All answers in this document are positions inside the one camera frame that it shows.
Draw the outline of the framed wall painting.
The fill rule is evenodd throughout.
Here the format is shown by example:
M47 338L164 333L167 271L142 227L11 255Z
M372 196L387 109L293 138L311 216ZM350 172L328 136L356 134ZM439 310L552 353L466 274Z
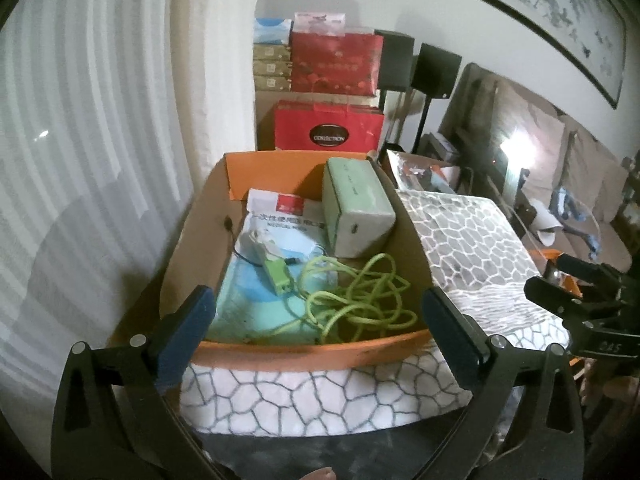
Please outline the framed wall painting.
M616 108L626 63L626 23L613 0L483 0L562 53Z

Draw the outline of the medical mask packet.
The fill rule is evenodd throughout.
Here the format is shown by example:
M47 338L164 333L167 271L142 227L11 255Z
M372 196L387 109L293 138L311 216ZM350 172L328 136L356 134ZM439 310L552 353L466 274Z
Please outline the medical mask packet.
M221 344L316 344L320 330L305 318L305 295L335 287L337 276L321 272L303 285L297 279L306 263L328 254L322 203L252 188L232 242L207 338Z

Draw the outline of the green tissue pack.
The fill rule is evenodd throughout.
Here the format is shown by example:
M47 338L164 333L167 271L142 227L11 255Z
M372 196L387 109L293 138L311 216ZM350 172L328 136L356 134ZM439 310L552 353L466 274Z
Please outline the green tissue pack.
M322 177L326 235L337 258L371 257L381 251L396 214L368 160L331 157Z

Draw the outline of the white curtain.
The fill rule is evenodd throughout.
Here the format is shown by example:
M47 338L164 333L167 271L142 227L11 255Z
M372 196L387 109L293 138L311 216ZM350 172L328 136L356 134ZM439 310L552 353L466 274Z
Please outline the white curtain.
M254 148L257 0L20 0L1 31L1 409L50 463L70 346L102 346L227 152Z

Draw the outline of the brown sofa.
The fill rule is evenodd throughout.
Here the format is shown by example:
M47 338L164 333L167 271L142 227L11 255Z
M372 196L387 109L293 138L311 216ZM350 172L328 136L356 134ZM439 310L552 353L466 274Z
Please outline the brown sofa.
M623 205L629 172L579 122L516 82L475 63L465 66L439 132L460 150L462 159L503 182L510 156L500 145L514 144L514 155L528 172L526 203L552 204L557 188L577 200L584 221L568 226L597 237L598 260L627 272L632 255L612 222Z

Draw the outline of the black speaker on stand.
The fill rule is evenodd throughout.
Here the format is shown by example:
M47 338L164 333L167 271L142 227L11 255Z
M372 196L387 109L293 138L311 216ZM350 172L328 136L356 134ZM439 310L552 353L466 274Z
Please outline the black speaker on stand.
M385 29L375 29L374 33L383 38L378 70L378 108L384 112L387 93L405 92L410 86L414 38L403 32Z

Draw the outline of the stacked gold boxes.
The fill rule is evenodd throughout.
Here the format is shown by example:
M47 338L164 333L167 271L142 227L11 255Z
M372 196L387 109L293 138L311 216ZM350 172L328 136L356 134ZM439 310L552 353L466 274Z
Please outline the stacked gold boxes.
M285 44L254 44L253 76L257 91L290 91L292 53Z

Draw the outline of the green grey power bank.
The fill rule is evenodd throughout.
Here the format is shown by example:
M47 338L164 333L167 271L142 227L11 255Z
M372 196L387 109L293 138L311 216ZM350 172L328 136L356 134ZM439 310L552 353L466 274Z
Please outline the green grey power bank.
M266 229L254 229L248 234L254 244L255 252L262 260L268 280L277 296L283 296L293 291L294 284L285 256L280 247Z

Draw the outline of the brown box of clutter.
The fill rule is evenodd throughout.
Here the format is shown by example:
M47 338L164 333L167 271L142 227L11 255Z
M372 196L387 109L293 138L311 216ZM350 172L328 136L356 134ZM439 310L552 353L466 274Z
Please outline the brown box of clutter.
M469 167L398 151L387 151L381 166L401 191L472 194L474 171Z

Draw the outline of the red collection gift bag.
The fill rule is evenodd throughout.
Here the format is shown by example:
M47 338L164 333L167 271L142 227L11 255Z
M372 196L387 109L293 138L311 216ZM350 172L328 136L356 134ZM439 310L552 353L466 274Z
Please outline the red collection gift bag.
M280 101L273 110L274 147L369 153L378 149L383 124L375 106Z

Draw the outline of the red floral gift box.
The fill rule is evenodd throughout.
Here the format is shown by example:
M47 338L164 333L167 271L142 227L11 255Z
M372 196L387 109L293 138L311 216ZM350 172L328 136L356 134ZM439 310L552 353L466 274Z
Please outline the red floral gift box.
M375 34L326 36L293 32L291 89L294 92L374 96L384 38Z

